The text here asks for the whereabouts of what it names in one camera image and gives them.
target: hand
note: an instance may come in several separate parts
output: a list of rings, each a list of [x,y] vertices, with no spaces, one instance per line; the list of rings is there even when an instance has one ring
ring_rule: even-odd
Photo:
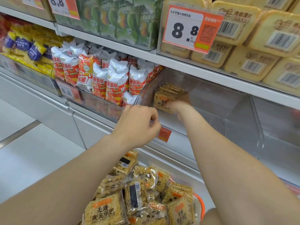
[[[170,108],[170,110],[177,114],[179,121],[182,120],[183,112],[186,107],[191,107],[190,97],[188,92],[185,92],[179,96],[176,100],[169,100],[169,102],[163,105],[164,107]]]
[[[149,126],[151,118],[154,121],[152,127]],[[154,107],[127,105],[111,135],[113,139],[121,140],[129,151],[148,144],[156,137],[160,128],[158,113]]]

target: store floor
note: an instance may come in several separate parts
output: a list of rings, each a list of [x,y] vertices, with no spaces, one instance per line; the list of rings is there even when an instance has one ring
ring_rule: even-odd
[[[84,149],[0,99],[0,203]]]

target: forearm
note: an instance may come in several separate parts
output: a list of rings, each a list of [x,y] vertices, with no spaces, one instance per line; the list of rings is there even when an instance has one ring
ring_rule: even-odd
[[[121,142],[107,135],[58,170],[0,204],[2,224],[77,224],[100,182],[126,153],[127,149],[120,150],[120,147]]]
[[[299,223],[300,201],[257,159],[213,129],[191,106],[183,122],[224,224]]]

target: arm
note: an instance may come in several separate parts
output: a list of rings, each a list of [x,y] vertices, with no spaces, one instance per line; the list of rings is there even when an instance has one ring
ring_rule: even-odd
[[[151,117],[154,124],[149,127]],[[2,203],[1,224],[77,224],[115,163],[129,150],[149,143],[160,127],[155,108],[127,106],[110,135]]]
[[[224,225],[300,224],[300,200],[270,169],[213,129],[188,103],[166,105],[185,125]]]

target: qr code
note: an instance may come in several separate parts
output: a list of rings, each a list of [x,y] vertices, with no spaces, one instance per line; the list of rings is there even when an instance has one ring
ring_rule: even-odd
[[[204,25],[202,34],[200,36],[200,41],[205,43],[210,43],[213,39],[213,35],[216,32],[217,27],[213,27],[211,25]]]

